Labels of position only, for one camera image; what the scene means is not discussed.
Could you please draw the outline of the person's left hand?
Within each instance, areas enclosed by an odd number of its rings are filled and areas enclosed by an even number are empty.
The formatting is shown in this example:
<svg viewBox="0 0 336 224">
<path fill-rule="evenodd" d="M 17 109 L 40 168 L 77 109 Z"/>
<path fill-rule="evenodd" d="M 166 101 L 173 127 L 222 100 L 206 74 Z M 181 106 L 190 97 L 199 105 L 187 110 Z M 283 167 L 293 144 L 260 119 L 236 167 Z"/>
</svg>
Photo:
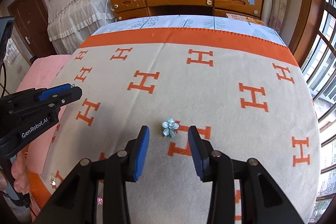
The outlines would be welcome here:
<svg viewBox="0 0 336 224">
<path fill-rule="evenodd" d="M 17 158 L 12 163 L 11 174 L 14 178 L 14 186 L 16 192 L 27 194 L 30 192 L 30 181 L 26 166 L 26 158 L 23 151 L 17 153 Z"/>
</svg>

